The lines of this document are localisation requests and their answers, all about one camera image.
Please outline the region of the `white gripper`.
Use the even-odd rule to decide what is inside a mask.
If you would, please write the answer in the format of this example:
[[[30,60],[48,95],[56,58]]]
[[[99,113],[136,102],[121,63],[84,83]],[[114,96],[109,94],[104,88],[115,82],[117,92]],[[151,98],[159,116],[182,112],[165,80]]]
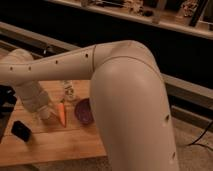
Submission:
[[[30,81],[14,87],[23,107],[30,113],[51,113],[48,93],[39,82]]]

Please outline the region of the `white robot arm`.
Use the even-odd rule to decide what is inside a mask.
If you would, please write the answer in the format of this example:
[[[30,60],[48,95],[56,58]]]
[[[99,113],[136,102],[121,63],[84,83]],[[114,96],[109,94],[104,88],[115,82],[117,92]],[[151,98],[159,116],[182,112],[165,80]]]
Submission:
[[[113,171],[179,171],[164,80],[150,50],[132,41],[34,60],[23,49],[0,59],[0,84],[29,110],[44,104],[38,83],[88,80],[90,106]]]

